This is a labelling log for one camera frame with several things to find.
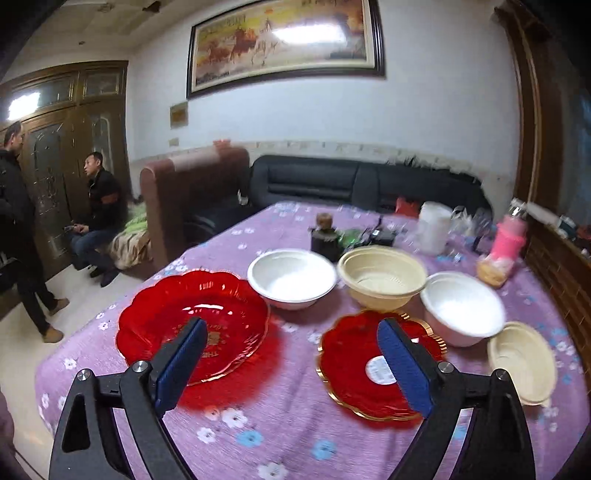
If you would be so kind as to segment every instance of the brown shoe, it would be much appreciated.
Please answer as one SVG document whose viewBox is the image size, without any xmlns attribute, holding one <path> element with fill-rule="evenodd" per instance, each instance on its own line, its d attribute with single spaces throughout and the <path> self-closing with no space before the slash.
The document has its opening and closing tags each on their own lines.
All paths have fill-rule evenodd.
<svg viewBox="0 0 591 480">
<path fill-rule="evenodd" d="M 57 343 L 64 338 L 63 332 L 56 330 L 53 327 L 49 327 L 43 335 L 43 342 L 44 343 Z"/>
<path fill-rule="evenodd" d="M 70 300 L 68 299 L 58 299 L 56 308 L 49 311 L 49 316 L 53 317 L 57 312 L 59 312 L 61 309 L 65 309 L 69 304 Z"/>
</svg>

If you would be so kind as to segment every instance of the red scalloped tray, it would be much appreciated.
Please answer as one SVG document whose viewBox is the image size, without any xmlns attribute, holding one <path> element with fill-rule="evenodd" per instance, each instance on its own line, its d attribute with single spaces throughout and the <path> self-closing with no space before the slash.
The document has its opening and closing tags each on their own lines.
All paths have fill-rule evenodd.
<svg viewBox="0 0 591 480">
<path fill-rule="evenodd" d="M 189 379 L 194 385 L 227 375 L 251 356 L 267 334 L 269 314 L 246 280 L 196 270 L 140 291 L 119 317 L 115 344 L 128 365 L 150 360 L 189 319 L 201 317 L 207 323 L 207 346 Z"/>
<path fill-rule="evenodd" d="M 447 347 L 433 335 L 427 323 L 406 314 L 367 310 L 340 318 L 324 333 L 316 371 L 331 398 L 360 417 L 375 421 L 411 420 L 420 415 L 408 406 L 394 376 L 385 375 L 384 369 L 379 368 L 385 361 L 379 358 L 382 353 L 376 335 L 378 324 L 388 317 L 396 318 L 409 337 L 423 345 L 435 360 L 443 359 Z"/>
</svg>

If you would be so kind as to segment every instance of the white round sticker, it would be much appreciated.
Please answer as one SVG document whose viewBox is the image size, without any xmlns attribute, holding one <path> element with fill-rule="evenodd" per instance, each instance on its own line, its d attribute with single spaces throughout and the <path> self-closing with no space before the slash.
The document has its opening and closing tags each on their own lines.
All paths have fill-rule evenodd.
<svg viewBox="0 0 591 480">
<path fill-rule="evenodd" d="M 396 383 L 388 363 L 383 355 L 373 357 L 365 365 L 365 374 L 369 379 L 378 385 L 392 385 Z"/>
</svg>

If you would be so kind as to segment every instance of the man's hand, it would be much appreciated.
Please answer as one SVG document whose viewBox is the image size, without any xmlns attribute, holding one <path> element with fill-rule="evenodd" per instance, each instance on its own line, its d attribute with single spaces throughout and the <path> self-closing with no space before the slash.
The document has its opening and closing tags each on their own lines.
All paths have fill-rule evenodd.
<svg viewBox="0 0 591 480">
<path fill-rule="evenodd" d="M 76 233 L 88 233 L 88 225 L 81 225 L 77 223 L 74 225 L 74 231 Z"/>
</svg>

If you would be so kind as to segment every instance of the black jacket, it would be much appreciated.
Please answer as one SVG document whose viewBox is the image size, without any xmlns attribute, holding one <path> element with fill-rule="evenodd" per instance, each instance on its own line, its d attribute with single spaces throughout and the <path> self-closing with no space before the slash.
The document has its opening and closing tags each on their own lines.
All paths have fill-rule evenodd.
<svg viewBox="0 0 591 480">
<path fill-rule="evenodd" d="M 29 231 L 35 224 L 35 204 L 29 197 L 21 166 L 7 150 L 0 150 L 0 223 L 19 223 Z"/>
<path fill-rule="evenodd" d="M 89 230 L 122 228 L 126 221 L 126 204 L 121 186 L 110 171 L 100 169 L 89 180 L 90 216 L 86 224 Z"/>
</svg>

